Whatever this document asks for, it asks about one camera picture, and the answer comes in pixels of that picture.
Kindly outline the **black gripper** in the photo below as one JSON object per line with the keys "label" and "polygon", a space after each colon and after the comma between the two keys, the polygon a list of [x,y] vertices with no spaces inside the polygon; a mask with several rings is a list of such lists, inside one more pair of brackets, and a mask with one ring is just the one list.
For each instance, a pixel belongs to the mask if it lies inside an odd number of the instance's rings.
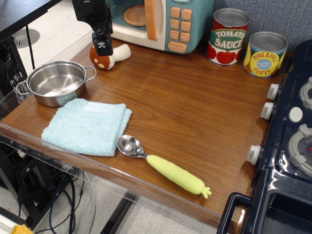
{"label": "black gripper", "polygon": [[77,20],[87,23],[93,29],[92,40],[97,54],[99,56],[112,55],[112,17],[106,1],[73,0],[72,4]]}

